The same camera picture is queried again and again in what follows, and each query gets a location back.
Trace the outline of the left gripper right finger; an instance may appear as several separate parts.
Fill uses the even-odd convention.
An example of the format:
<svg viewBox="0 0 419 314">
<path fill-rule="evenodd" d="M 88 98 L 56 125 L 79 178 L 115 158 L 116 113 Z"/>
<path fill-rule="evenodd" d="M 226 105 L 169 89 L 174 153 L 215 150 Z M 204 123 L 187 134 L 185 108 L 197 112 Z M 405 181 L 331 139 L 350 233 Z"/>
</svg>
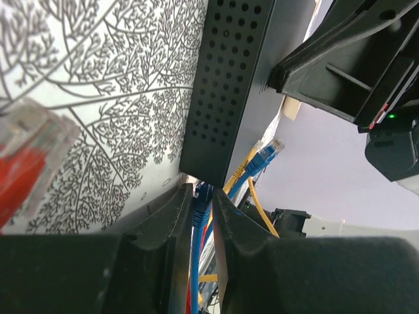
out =
<svg viewBox="0 0 419 314">
<path fill-rule="evenodd" d="M 222 313 L 417 313 L 418 251 L 397 237 L 276 237 L 213 193 Z"/>
</svg>

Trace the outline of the black network switch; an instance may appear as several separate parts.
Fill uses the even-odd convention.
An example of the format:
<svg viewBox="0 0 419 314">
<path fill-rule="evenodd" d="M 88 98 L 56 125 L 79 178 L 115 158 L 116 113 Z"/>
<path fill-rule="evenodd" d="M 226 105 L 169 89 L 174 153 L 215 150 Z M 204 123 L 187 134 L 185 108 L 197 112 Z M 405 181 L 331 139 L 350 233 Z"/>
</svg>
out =
<svg viewBox="0 0 419 314">
<path fill-rule="evenodd" d="M 210 1 L 179 168 L 222 187 L 277 115 L 273 68 L 298 47 L 315 1 Z"/>
</svg>

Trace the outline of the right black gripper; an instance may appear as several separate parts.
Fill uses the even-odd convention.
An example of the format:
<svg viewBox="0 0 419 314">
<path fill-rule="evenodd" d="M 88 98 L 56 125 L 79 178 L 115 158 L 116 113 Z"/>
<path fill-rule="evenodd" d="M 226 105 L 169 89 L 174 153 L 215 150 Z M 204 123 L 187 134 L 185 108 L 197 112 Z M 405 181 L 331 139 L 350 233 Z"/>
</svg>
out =
<svg viewBox="0 0 419 314">
<path fill-rule="evenodd" d="M 268 85 L 356 125 L 367 161 L 418 188 L 417 1 L 333 1 Z"/>
</svg>

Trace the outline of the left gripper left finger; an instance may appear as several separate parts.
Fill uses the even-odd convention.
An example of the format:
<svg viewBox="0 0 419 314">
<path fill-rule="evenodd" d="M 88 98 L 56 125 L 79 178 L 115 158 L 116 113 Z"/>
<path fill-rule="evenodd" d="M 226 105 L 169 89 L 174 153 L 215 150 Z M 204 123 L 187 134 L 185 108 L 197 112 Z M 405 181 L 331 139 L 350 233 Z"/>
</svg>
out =
<svg viewBox="0 0 419 314">
<path fill-rule="evenodd" d="M 2 313 L 184 313 L 192 184 L 126 233 L 4 235 Z"/>
</svg>

